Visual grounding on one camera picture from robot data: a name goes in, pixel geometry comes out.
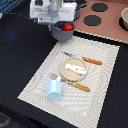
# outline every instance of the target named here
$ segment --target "knife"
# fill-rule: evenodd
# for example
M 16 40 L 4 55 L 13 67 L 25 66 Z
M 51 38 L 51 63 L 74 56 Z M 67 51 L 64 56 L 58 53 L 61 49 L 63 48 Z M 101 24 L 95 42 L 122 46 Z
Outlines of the knife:
M 89 59 L 89 58 L 85 58 L 85 57 L 79 57 L 79 56 L 76 56 L 76 55 L 72 55 L 70 53 L 67 53 L 67 52 L 63 52 L 61 51 L 63 54 L 67 55 L 67 56 L 70 56 L 70 57 L 77 57 L 77 58 L 80 58 L 86 62 L 90 62 L 90 63 L 93 63 L 93 64 L 97 64 L 97 65 L 101 65 L 102 62 L 100 61 L 97 61 L 97 60 L 93 60 L 93 59 Z

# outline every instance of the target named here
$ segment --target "fork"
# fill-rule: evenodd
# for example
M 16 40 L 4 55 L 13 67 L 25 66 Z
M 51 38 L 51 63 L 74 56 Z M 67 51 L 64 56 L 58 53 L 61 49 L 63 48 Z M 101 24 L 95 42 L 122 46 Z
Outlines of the fork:
M 79 88 L 79 89 L 81 89 L 81 90 L 84 90 L 84 91 L 86 91 L 86 92 L 89 92 L 89 91 L 90 91 L 90 89 L 89 89 L 88 87 L 86 87 L 86 86 L 80 85 L 80 84 L 75 83 L 75 82 L 73 82 L 73 81 L 65 80 L 64 78 L 62 78 L 62 77 L 60 77 L 60 76 L 57 76 L 57 75 L 55 75 L 55 74 L 53 74 L 53 73 L 50 73 L 50 77 L 51 77 L 52 79 L 54 79 L 54 80 L 58 80 L 58 81 L 60 81 L 60 82 L 65 82 L 65 83 L 67 83 L 67 84 L 69 84 L 69 85 L 72 85 L 72 86 L 74 86 L 74 87 L 76 87 L 76 88 Z

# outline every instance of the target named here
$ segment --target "cable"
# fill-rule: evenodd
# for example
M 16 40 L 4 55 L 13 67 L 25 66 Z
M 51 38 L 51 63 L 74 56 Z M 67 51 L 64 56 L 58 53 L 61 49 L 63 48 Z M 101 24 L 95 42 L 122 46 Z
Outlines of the cable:
M 27 17 L 25 17 L 25 16 L 23 16 L 23 15 L 20 15 L 20 14 L 17 14 L 17 13 L 4 13 L 4 12 L 0 12 L 2 15 L 4 14 L 4 15 L 17 15 L 17 16 L 21 16 L 21 17 L 23 17 L 23 18 L 25 18 L 25 19 L 27 19 L 27 20 L 30 20 L 30 21 L 33 21 L 33 20 L 31 20 L 30 18 L 27 18 Z

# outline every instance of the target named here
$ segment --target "metal utensil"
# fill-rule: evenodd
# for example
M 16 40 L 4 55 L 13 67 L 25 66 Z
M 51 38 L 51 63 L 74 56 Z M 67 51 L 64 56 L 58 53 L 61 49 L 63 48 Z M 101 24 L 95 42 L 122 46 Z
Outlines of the metal utensil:
M 61 51 L 61 52 L 62 52 L 63 54 L 65 54 L 65 55 L 69 56 L 69 57 L 80 58 L 80 59 L 82 59 L 82 60 L 84 60 L 84 61 L 87 61 L 87 62 L 90 62 L 90 63 L 93 63 L 93 64 L 97 64 L 97 65 L 101 65 L 101 64 L 102 64 L 102 62 L 97 61 L 97 60 L 93 60 L 93 59 L 89 59 L 89 58 L 85 58 L 85 57 L 79 57 L 79 56 L 72 55 L 72 54 L 70 54 L 70 53 L 63 52 L 63 51 Z
M 50 73 L 50 77 L 51 77 L 52 79 L 58 80 L 58 81 L 60 81 L 60 82 L 65 82 L 65 83 L 67 83 L 67 84 L 69 84 L 69 85 L 72 85 L 72 86 L 74 86 L 74 87 L 76 87 L 76 88 L 79 88 L 79 89 L 81 89 L 81 90 L 84 90 L 84 91 L 86 91 L 86 92 L 89 92 L 89 91 L 90 91 L 90 89 L 89 89 L 88 87 L 86 87 L 86 86 L 80 85 L 80 84 L 75 83 L 75 82 L 73 82 L 73 81 L 67 81 L 67 80 L 65 80 L 64 78 L 62 78 L 62 77 L 60 77 L 60 76 L 57 76 L 57 75 L 55 75 L 55 74 L 53 74 L 53 73 Z

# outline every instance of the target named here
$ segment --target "small object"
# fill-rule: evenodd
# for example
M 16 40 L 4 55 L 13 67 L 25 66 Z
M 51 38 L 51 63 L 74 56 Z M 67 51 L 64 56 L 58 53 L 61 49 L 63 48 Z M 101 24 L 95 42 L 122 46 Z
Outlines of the small object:
M 92 10 L 95 12 L 104 12 L 108 9 L 108 6 L 104 3 L 95 3 L 92 5 Z
M 62 78 L 62 77 L 60 77 L 60 76 L 57 76 L 57 75 L 55 75 L 55 74 L 53 74 L 53 73 L 50 73 L 50 77 L 51 77 L 52 79 L 60 80 L 60 82 L 65 82 L 65 83 L 67 83 L 67 84 L 69 84 L 69 85 L 72 85 L 72 86 L 74 86 L 74 87 L 76 87 L 76 88 L 79 88 L 79 89 L 81 89 L 81 90 L 83 90 L 83 91 L 86 91 L 86 92 L 89 92 L 89 91 L 90 91 L 90 89 L 89 89 L 88 87 L 86 87 L 86 86 L 80 85 L 80 84 L 75 83 L 75 82 L 73 82 L 73 81 L 65 80 L 64 78 Z
M 88 26 L 98 26 L 101 23 L 101 18 L 96 15 L 88 15 L 84 18 L 84 23 Z
M 50 101 L 61 100 L 61 83 L 57 80 L 48 82 L 47 95 Z
M 86 74 L 86 70 L 80 66 L 66 64 L 65 68 L 75 72 L 76 74 L 80 74 L 80 75 Z
M 70 25 L 69 23 L 66 23 L 62 30 L 63 31 L 71 31 L 71 30 L 73 30 L 73 26 Z
M 93 63 L 93 64 L 97 64 L 97 65 L 101 65 L 101 64 L 102 64 L 102 62 L 97 61 L 97 60 L 92 60 L 92 59 L 85 58 L 85 57 L 79 57 L 79 56 L 72 55 L 72 54 L 70 54 L 70 53 L 63 52 L 63 51 L 62 51 L 62 53 L 64 53 L 64 54 L 67 55 L 67 56 L 70 56 L 70 57 L 77 57 L 77 58 L 80 58 L 80 59 L 82 59 L 82 60 L 84 60 L 84 61 L 87 61 L 87 62 L 90 62 L 90 63 Z

